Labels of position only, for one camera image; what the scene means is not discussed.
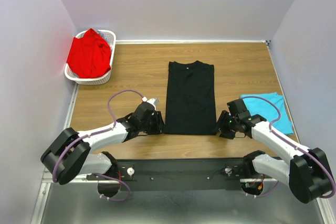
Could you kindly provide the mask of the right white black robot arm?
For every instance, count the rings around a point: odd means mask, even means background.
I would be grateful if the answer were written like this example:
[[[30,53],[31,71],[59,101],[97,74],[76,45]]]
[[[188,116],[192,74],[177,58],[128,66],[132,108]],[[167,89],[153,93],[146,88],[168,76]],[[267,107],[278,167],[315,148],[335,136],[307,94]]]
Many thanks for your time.
[[[289,187],[292,194],[307,204],[316,198],[331,198],[335,195],[335,179],[327,159],[320,148],[301,145],[279,130],[272,121],[259,114],[251,115],[244,98],[228,102],[228,111],[222,111],[215,131],[220,137],[233,139],[237,132],[253,138],[273,150],[278,158],[263,151],[254,151],[243,157],[237,167],[226,166],[227,176],[254,178],[265,175]]]

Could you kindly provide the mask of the black t shirt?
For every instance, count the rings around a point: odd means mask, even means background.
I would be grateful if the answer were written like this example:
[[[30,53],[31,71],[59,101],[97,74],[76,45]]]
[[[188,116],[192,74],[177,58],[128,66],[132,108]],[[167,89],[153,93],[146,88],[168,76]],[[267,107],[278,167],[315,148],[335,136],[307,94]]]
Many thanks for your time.
[[[214,135],[215,127],[214,65],[170,62],[164,133]]]

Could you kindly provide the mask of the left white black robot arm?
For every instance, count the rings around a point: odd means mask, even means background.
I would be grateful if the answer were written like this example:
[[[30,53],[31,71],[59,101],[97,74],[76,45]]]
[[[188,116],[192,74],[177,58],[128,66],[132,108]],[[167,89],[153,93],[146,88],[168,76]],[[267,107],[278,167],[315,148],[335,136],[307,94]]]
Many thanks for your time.
[[[112,179],[117,171],[113,158],[108,154],[94,155],[93,152],[129,141],[141,132],[160,134],[158,103],[157,98],[145,99],[133,113],[94,130],[77,132],[71,127],[64,129],[40,158],[52,174],[53,182],[64,185],[77,175],[92,173]]]

